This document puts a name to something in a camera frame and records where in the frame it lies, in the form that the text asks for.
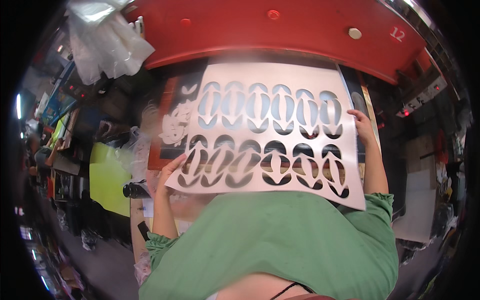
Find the green shirt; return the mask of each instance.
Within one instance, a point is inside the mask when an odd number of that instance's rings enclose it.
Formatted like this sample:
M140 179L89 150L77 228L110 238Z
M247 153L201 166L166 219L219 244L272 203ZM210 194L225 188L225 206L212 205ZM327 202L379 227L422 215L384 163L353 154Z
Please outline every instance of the green shirt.
M385 299L398 276L393 195L365 199L357 211L305 192L218 196L181 237L149 233L152 273L140 300L204 300L253 272L337 300Z

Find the number 12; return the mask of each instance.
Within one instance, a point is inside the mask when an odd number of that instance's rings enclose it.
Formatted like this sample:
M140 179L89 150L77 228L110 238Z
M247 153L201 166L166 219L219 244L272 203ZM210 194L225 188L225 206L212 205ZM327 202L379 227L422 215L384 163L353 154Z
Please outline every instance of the number 12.
M396 36L396 33L398 32L398 28L396 26L394 26L393 28L394 28L393 32L390 35L393 36L394 38L396 38L399 42L401 42L402 39L405 37L405 32L400 30L400 35Z

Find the white plastic bag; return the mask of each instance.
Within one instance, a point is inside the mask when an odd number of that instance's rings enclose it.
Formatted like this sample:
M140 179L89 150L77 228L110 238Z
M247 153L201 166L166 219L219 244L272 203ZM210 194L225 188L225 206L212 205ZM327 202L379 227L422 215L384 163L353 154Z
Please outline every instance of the white plastic bag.
M148 252L142 252L135 267L135 278L137 279L138 286L141 286L145 279L152 273L150 269L150 255Z
M117 160L132 175L130 182L146 179L149 153L150 137L143 133L138 126L130 128L128 142L115 150Z
M70 12L68 23L73 59L86 85L97 81L102 71L108 78L135 75L155 51L119 12L109 11L95 26Z

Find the round knob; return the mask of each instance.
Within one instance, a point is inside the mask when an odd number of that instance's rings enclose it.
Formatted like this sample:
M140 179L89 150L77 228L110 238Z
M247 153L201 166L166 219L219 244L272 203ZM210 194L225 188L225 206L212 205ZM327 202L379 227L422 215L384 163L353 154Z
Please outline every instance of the round knob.
M185 18L180 20L180 25L182 25L183 27L189 27L191 24L192 22L190 21L190 19Z
M280 13L277 12L276 10L269 10L267 11L267 17L269 17L272 20L276 20L280 18Z
M353 39L360 39L361 38L361 32L357 28L350 28L348 30L348 35L353 38Z

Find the fluorescent light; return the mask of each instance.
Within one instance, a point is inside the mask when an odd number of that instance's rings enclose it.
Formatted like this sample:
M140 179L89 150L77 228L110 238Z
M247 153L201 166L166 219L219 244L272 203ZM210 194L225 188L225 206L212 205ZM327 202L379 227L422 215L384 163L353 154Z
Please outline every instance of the fluorescent light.
M20 94L17 95L17 117L19 120L22 118L22 106L20 103Z
M406 4L408 4L410 7L413 7L413 2L412 0L403 0Z
M45 278L43 278L43 276L40 276L40 277L42 277L43 284L45 285L45 287L47 288L47 290L50 290L50 289L47 287L47 283L45 282Z

